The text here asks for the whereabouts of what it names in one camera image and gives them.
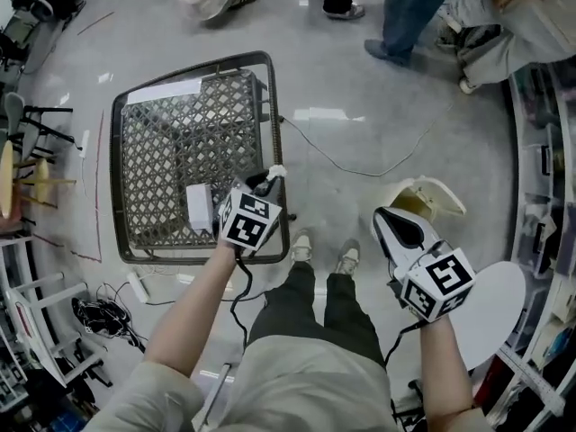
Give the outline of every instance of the white cable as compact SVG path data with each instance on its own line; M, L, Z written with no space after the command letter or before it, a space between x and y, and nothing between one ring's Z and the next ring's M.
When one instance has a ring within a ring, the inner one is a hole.
M438 117L436 117L432 123L430 123L430 126L428 126L426 128L426 131L424 131L422 134L420 134L420 136L418 137L418 140L416 141L416 144L414 144L414 147L412 148L412 150L403 158L401 158L398 162L396 162L394 165L392 165L390 168L385 169L384 171L382 171L381 173L364 173L362 171L356 171L354 169L348 169L348 168L344 168L341 165L339 165L337 162L335 162L326 152L324 152L324 150L322 150L321 148L319 148L316 144L314 144L309 138L308 136L306 136L304 134L304 132L298 128L296 125L294 125L291 121L289 121L287 118L285 117L281 117L280 123L282 123L282 119L284 119L286 122L290 123L301 135L302 137L306 140L306 142L308 142L311 146L313 146L320 154L322 154L324 157L326 157L328 159L328 161L334 165L336 168L342 170L342 171L346 171L347 173L353 173L355 175L362 175L362 176L370 176L370 177L381 177L386 175L387 173L390 173L394 168L399 167L402 163L404 163L406 160L408 160L410 157L412 157L412 154L414 154L414 152L416 151L416 148L418 147L418 144L422 141L422 138L424 138L429 132L430 130L432 130L432 127L434 125L436 125L437 121L440 120L442 117L444 117L448 112L450 112L450 110L452 109L452 107L454 106L454 103L451 103L445 110L444 112L442 112Z

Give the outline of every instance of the cable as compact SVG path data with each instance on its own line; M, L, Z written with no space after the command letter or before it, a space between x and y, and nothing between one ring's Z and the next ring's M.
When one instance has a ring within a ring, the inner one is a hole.
M248 296L248 293L250 293L250 289L252 288L253 277L252 273L248 270L248 268L244 264L244 261L242 260L242 252L239 248L236 248L235 250L235 259L236 264L238 264L238 267L242 269L242 271L244 271L244 274L246 274L247 283L246 288L244 288L244 291L241 292L238 296L236 296L236 298L232 302L232 305L230 306L230 313L232 314L234 321L236 321L236 324L240 327L240 329L242 329L243 333L242 347L244 347L244 350L246 350L246 347L248 346L248 330L244 325L242 325L242 323L238 318L238 315L236 315L236 306L238 305L238 303L242 298Z
M400 330L400 333L398 333L398 336L396 337L396 342L394 342L394 345L388 351L388 354L386 354L386 358L384 358L384 369L386 369L388 367L388 362L390 361L390 357L392 356L393 352L400 345L400 342L402 341L402 337L406 333L410 333L411 331L414 331L415 329L420 329L420 328L426 326L427 324L428 324L427 321L420 320L417 323L414 323L413 325L410 325L409 327L406 327L406 328ZM406 427L404 426L402 419L398 416L398 413L396 412L396 405L394 404L394 400L392 399L392 396L390 397L390 408L392 410L392 417L394 418L394 420L398 420L400 422L400 424L402 425L402 429L406 430Z
M330 157L326 152L324 152L324 150L322 150L321 148L319 148L316 144L314 144L305 134L304 132L298 128L296 125L294 125L291 121L289 121L287 118L280 116L280 123L286 121L288 123L290 123L304 138L304 140L306 140L306 142L308 142L311 146L313 146L320 154L322 154L324 157L326 157L328 159L328 161L334 165L336 168L342 170L342 171L346 171L347 173L352 173L354 175L362 175L362 176L370 176L370 177L382 177L384 175L386 175L387 173L390 173L393 169L395 169L396 167L399 167L402 163L404 163L406 160L408 160L410 157L412 157L412 154L414 154L414 152L416 151L416 148L418 147L419 143L422 141L422 138L424 138L429 132L430 130L432 130L432 127L437 123L437 121L443 117L444 115L446 115L454 106L454 103L451 103L446 109L445 111L438 116L435 120L432 121L432 123L430 123L430 126L428 126L426 128L426 130L420 134L420 136L418 137L416 144L414 144L414 147L412 148L412 150L403 158L401 158L398 162L396 162L394 165L392 165L391 167L389 167L388 169L385 169L384 171L382 171L381 173L364 173L363 171L356 171L354 169L348 169L348 168L344 168L342 167L340 164L338 164L337 162L335 162L332 157Z

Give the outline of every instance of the black cable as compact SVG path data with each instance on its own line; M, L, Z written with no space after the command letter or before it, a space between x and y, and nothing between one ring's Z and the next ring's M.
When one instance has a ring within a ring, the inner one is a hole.
M406 328L400 330L400 333L398 333L398 337L396 337L396 342L394 342L394 345L388 351L388 354L386 354L386 358L384 358L384 369L387 368L388 362L390 361L390 357L392 356L392 353L400 345L400 342L402 341L402 337L406 333L410 333L411 331L414 331L415 329L420 329L420 328L426 326L427 324L428 324L427 321L421 320L421 321L414 323L414 325L410 325L409 327L406 327ZM402 419L400 418L400 416L398 416L398 413L396 412L396 405L394 404L394 400L392 399L392 396L390 397L390 408L392 410L392 417L394 418L394 420L398 420L400 422L400 424L402 425L402 429L404 431L406 431L406 427L404 426Z
M244 288L244 291L241 292L238 296L236 296L236 298L232 302L232 305L230 306L230 313L232 314L234 321L236 321L236 324L240 327L240 329L242 329L243 333L242 346L244 347L244 350L246 350L246 347L248 346L248 330L244 325L242 325L242 323L238 318L238 315L236 315L236 306L238 305L238 303L242 298L248 296L248 293L250 293L250 289L252 288L253 277L252 273L248 270L248 268L244 264L244 261L242 260L242 252L239 248L236 248L234 258L236 259L236 264L238 264L238 267L242 269L244 274L246 274L247 283L246 288Z

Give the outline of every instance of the white tile floor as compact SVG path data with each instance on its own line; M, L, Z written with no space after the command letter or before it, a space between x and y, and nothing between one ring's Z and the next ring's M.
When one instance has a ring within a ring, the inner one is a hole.
M468 208L464 219L440 220L436 225L439 232L461 246L477 270L505 257L514 198L514 157L500 87L487 87L470 97L462 95L455 83L455 61L434 48L432 28L423 34L414 70L371 58L364 52L363 42L380 34L383 0L356 1L367 10L366 17L357 22L328 20L320 11L322 0L258 0L231 14L225 26L207 29L183 21L176 0L86 0L85 9L63 32L38 74L22 81L22 90L34 104L74 108L66 127L77 139L84 130L91 132L85 161L87 198L81 184L59 188L57 211L34 210L36 232L63 245L35 241L37 263L43 272L64 270L70 280L84 280L94 292L103 281L119 286L131 269L118 256L110 217L108 139L113 98L173 70L251 50L264 50L272 57L280 113L343 166L367 172L390 167L436 121L414 155L381 178L337 170L296 130L283 126L288 204L299 216L291 230L312 226L317 234L313 262L319 289L325 286L341 241L349 236L361 241L358 299L373 319L382 351L388 351L412 317L388 291L386 260L358 220L359 203L371 190L405 177L436 177ZM109 12L114 13L78 35ZM45 53L35 53L33 60L40 62ZM31 62L27 70L36 66ZM69 148L60 161L65 175L80 178L77 152ZM75 256L70 250L98 261ZM254 266L255 292L279 284L288 268L287 260L280 265ZM181 268L190 275L197 271ZM182 292L184 287L171 275L175 272L171 267L163 271L165 275L144 280L153 302L174 299ZM242 289L244 282L243 274L236 272L232 280L235 291L229 295ZM167 308L140 304L130 287L122 290L121 297L130 308L135 329L149 336ZM251 323L261 305L260 301L241 304L240 318ZM319 296L315 302L319 318L323 307ZM58 327L71 321L58 320ZM210 373L238 358L240 341L241 332L229 314L229 305L222 304L195 379L203 386L213 382ZM110 351L105 369L117 387L141 353L125 341L103 343ZM402 397L407 382L418 373L418 338L410 334L391 360L394 396ZM94 392L102 406L112 391L96 384Z

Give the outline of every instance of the white chair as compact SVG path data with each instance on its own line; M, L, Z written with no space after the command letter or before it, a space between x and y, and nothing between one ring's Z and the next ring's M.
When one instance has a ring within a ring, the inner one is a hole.
M56 274L48 275L40 280L36 280L32 283L23 284L15 288L11 288L7 291L10 296L11 305L16 309L18 319L22 324L22 336L25 344L34 351L40 364L48 371L54 379L56 379L63 386L67 386L74 378L79 376L85 370L90 368L92 365L98 363L102 360L104 356L105 349L102 346L97 345L90 339L82 337L80 333L73 336L66 337L61 343L49 346L42 337L42 332L39 329L39 322L37 319L42 318L41 310L45 309L51 305L68 299L76 294L84 292L86 290L85 283L75 284L70 286L61 292L57 292L48 297L40 299L36 302L30 302L26 299L25 294L30 291L43 286L46 284L54 284L64 280L64 274L58 272ZM75 344L80 340L83 346L87 347L92 351L92 354L81 364L75 366L72 371L67 374L63 374L58 364L56 363L56 357L62 356L60 353Z

